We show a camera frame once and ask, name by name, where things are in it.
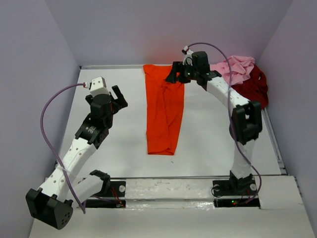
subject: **dark red cloth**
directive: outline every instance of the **dark red cloth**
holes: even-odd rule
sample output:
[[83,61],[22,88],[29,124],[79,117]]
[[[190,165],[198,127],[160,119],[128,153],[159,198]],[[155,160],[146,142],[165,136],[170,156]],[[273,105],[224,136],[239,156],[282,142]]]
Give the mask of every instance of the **dark red cloth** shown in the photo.
[[256,65],[250,73],[250,79],[232,88],[250,101],[260,102],[262,109],[268,105],[266,76]]

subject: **pink cloth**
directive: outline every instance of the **pink cloth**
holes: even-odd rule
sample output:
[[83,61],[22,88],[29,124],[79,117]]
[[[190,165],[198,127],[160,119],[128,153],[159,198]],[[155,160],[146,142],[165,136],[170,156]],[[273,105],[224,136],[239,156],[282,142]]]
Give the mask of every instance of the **pink cloth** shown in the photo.
[[[245,56],[230,56],[228,58],[233,73],[232,85],[242,84],[250,78],[250,72],[254,68],[255,59]],[[224,80],[229,84],[230,74],[227,62],[224,60],[221,63],[212,64],[211,70],[217,70],[221,73]]]

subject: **red fabric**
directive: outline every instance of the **red fabric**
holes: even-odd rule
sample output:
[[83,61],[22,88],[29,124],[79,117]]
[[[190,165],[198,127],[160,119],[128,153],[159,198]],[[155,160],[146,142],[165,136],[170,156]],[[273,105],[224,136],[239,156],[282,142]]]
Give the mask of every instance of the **red fabric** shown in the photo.
[[250,79],[232,88],[250,101],[260,102],[262,109],[268,105],[266,76],[256,65],[250,73]]
[[172,66],[144,65],[148,154],[174,155],[184,110],[184,84],[167,83]]

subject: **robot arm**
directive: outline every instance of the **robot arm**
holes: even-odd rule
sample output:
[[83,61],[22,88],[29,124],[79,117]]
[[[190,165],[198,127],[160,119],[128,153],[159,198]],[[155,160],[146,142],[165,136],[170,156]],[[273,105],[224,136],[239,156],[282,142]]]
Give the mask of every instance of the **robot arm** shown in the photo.
[[[184,61],[173,62],[167,82],[189,83],[192,80],[213,94],[226,107],[230,108],[235,138],[242,153],[251,161],[255,140],[262,131],[261,105],[259,102],[246,99],[234,89],[230,89],[230,105],[228,105],[229,86],[217,71],[210,71],[206,52],[192,52],[186,48]],[[251,167],[239,152],[236,144],[234,161],[229,181],[214,181],[215,195],[241,195],[248,186],[254,184]]]
[[[31,216],[59,230],[66,226],[73,208],[78,206],[77,203],[73,203],[74,197],[69,192],[68,183],[73,184],[86,161],[108,136],[113,115],[128,106],[118,86],[112,87],[117,96],[117,99],[114,99],[101,77],[93,79],[91,83],[85,83],[84,87],[89,88],[91,93],[86,96],[91,112],[76,132],[69,150],[62,159],[63,166],[58,164],[37,190],[30,189],[26,195]],[[109,175],[101,171],[92,171],[73,189],[82,203],[100,191],[107,191],[109,186]]]

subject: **wall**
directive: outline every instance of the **wall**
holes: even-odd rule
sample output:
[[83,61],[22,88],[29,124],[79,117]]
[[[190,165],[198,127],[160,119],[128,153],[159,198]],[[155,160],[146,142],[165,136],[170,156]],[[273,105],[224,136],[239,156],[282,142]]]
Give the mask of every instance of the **wall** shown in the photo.
[[317,1],[295,0],[260,59],[268,113],[287,171],[298,178],[317,231]]
[[[46,0],[80,65],[171,63],[196,41],[258,58],[292,0]],[[223,60],[206,51],[211,62]]]
[[[1,1],[0,32],[0,237],[26,238],[33,219],[25,195],[54,164],[40,132],[41,110],[76,81],[79,68],[43,0]],[[46,115],[57,148],[73,93],[56,99]]]

